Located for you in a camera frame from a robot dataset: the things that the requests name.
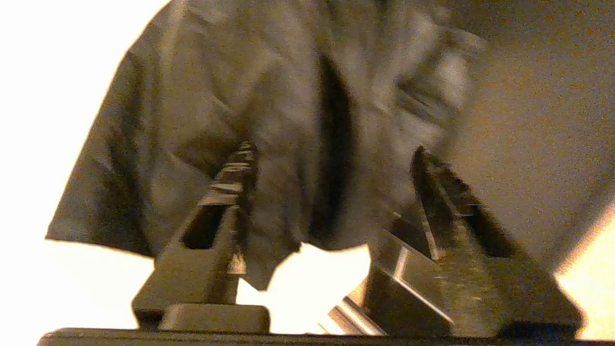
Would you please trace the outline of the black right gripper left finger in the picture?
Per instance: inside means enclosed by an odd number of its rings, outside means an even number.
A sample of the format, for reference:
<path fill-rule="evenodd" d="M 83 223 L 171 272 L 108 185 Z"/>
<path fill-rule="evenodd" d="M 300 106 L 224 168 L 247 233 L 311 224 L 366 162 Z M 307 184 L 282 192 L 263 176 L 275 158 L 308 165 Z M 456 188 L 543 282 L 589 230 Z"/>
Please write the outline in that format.
<path fill-rule="evenodd" d="M 236 302 L 246 264 L 240 243 L 254 186 L 254 146 L 242 142 L 154 261 L 132 309 L 145 331 L 267 333 L 270 313 Z"/>

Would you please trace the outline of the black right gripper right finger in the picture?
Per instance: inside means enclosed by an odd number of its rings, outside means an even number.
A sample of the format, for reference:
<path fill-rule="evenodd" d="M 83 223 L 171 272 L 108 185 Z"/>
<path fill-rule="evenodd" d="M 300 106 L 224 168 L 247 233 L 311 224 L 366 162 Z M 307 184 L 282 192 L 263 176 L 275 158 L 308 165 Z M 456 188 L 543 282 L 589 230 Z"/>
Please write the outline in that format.
<path fill-rule="evenodd" d="M 582 313 L 463 180 L 426 148 L 415 200 L 369 245 L 367 278 L 330 331 L 411 338 L 573 338 Z"/>

